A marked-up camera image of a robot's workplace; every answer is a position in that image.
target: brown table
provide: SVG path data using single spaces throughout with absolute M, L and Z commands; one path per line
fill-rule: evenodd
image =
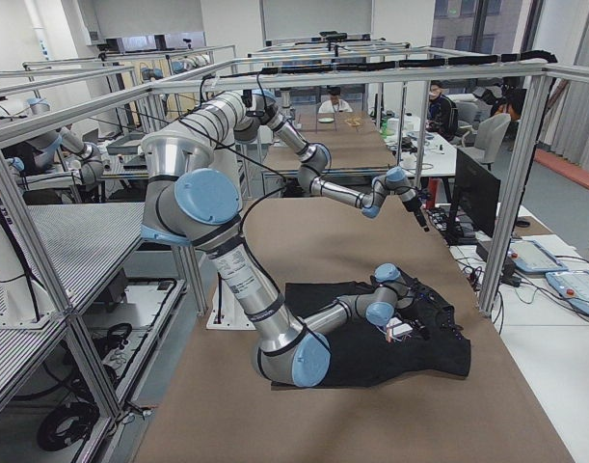
M 573 461 L 438 232 L 396 198 L 375 220 L 327 199 L 260 204 L 250 245 L 285 282 L 367 281 L 392 261 L 456 307 L 467 379 L 409 373 L 379 387 L 273 391 L 250 366 L 254 332 L 198 323 L 135 461 L 554 463 Z
M 335 118 L 335 123 L 318 123 L 318 118 Z M 346 120 L 357 119 L 361 126 L 352 127 Z M 326 145 L 333 158 L 331 175 L 379 175 L 395 165 L 375 124 L 365 113 L 303 114 L 300 131 L 310 141 Z M 288 147 L 271 146 L 266 164 L 285 176 L 296 176 L 301 163 Z M 273 176 L 263 171 L 265 176 Z

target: computer monitor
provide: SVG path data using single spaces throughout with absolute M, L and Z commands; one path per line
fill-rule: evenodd
M 460 241 L 463 234 L 458 232 L 456 220 L 459 208 L 479 230 L 488 236 L 494 235 L 500 183 L 491 172 L 457 149 L 455 187 L 446 224 L 448 244 L 464 244 Z

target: gray curtain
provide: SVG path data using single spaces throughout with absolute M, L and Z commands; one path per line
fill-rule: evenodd
M 575 64 L 589 67 L 589 19 Z M 589 172 L 589 84 L 571 82 L 551 150 Z

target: red carpet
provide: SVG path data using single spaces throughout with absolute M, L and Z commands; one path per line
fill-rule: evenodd
M 536 150 L 534 160 L 589 190 L 589 173 L 552 152 Z

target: folded black fabric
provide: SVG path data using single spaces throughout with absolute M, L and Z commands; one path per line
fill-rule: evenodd
M 434 369 L 468 376 L 470 344 L 455 324 L 454 308 L 435 290 L 402 273 L 417 297 L 402 311 L 418 324 L 414 335 L 402 342 L 387 342 L 383 333 L 366 320 L 344 324 L 328 334 L 331 366 L 319 387 L 369 387 L 406 371 Z M 367 294 L 374 286 L 357 283 L 287 284 L 285 302 L 297 316 L 306 317 L 330 304 L 337 296 Z

